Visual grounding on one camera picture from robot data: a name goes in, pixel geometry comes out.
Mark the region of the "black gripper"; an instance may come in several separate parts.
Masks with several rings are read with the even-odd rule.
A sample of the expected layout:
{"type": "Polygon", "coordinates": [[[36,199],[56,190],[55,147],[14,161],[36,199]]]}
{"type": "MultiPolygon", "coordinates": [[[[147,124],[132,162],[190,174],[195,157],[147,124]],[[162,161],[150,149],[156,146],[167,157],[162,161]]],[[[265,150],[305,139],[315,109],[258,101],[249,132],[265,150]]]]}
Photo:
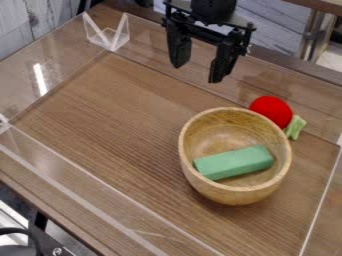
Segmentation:
{"type": "Polygon", "coordinates": [[[214,44],[209,82],[219,83],[231,74],[238,58],[246,55],[257,26],[235,14],[237,0],[164,0],[163,4],[172,66],[181,68],[190,61],[193,38],[214,44]]]}

